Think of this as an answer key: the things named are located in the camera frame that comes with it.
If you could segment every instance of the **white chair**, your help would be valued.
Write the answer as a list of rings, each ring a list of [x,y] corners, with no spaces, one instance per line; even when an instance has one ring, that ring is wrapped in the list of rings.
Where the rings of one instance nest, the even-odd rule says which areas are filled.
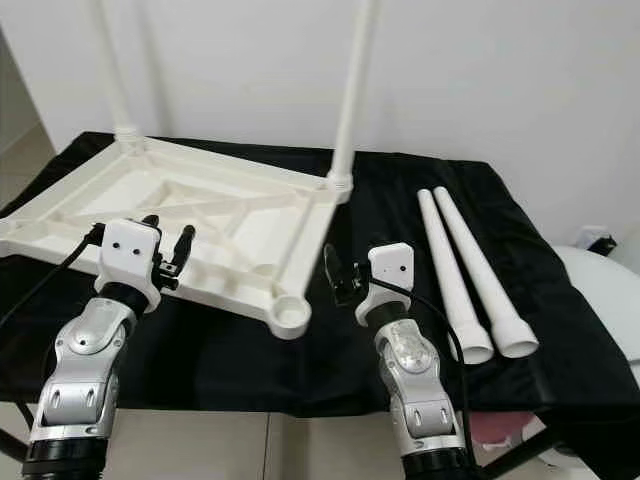
[[[554,247],[571,284],[600,317],[623,351],[640,385],[640,227],[609,257]]]

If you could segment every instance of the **white plastic pipe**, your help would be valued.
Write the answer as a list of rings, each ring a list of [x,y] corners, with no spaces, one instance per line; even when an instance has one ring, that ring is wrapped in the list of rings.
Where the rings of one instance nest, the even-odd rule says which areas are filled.
[[[102,1],[88,0],[86,3],[91,27],[94,31],[93,37],[97,54],[100,58],[100,73],[113,117],[116,140],[121,143],[126,151],[139,152],[142,148],[143,139],[129,113],[129,103],[116,54],[111,44]]]
[[[431,192],[420,190],[418,201],[444,308],[449,323],[460,340],[464,363],[475,365],[486,362],[493,356],[493,345],[489,334],[478,322]],[[453,345],[451,345],[451,351],[454,358],[457,358]]]
[[[340,122],[336,136],[331,170],[327,175],[329,186],[341,192],[340,201],[349,200],[353,189],[351,173],[355,155],[355,130],[362,97],[366,88],[367,70],[371,59],[373,35],[378,18],[380,0],[361,0],[356,32],[351,50],[349,72]]]
[[[451,195],[444,187],[436,188],[434,195],[491,320],[491,335],[498,350],[508,358],[532,354],[539,346],[538,339],[529,324],[518,315]]]

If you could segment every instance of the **pink object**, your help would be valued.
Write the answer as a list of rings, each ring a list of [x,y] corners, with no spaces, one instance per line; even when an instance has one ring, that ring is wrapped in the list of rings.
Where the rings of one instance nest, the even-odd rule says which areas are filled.
[[[476,443],[503,444],[522,431],[534,415],[529,412],[471,412],[471,438]]]

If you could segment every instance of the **tiled floor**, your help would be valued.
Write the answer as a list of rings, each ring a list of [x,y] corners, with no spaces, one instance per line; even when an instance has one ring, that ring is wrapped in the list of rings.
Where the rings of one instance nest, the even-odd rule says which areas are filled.
[[[13,200],[55,155],[42,125],[0,156],[0,208]]]
[[[0,157],[0,206],[12,200],[54,155],[37,127]],[[0,404],[0,427],[26,440],[22,418]],[[481,462],[491,456],[478,452]],[[20,465],[0,455],[0,478]],[[402,467],[387,414],[298,420],[280,414],[120,410],[105,480],[400,480]],[[506,480],[591,480],[538,460]]]

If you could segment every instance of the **black fabric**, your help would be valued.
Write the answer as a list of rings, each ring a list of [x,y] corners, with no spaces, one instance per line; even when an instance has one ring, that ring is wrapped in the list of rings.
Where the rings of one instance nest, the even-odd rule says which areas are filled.
[[[171,141],[315,175],[326,174],[331,158],[330,151],[321,149]],[[111,142],[111,135],[81,135],[0,215]],[[473,410],[571,408],[592,415],[640,405],[622,352],[489,165],[358,153],[354,176],[351,201],[339,208],[328,235],[344,260],[364,262],[376,239],[405,241],[415,249],[415,290],[441,306],[416,192],[445,185],[518,311],[538,336],[540,349],[529,358],[508,360],[498,355],[469,368]],[[268,410],[298,416],[386,409],[371,333],[356,324],[353,309],[334,306],[321,267],[319,261],[307,291],[313,308],[309,330],[295,341],[276,339],[256,320],[165,296],[160,307],[139,323],[130,342],[119,404]],[[23,257],[1,259],[0,309],[7,311],[50,268]],[[487,325],[472,289],[470,293]],[[0,362],[11,366],[16,386],[31,399],[42,384],[45,352],[55,333],[80,313],[92,295],[91,276],[66,271],[3,332]],[[440,347],[445,386],[459,405],[444,329],[420,306],[414,306],[412,313]],[[9,396],[6,389],[0,393]]]

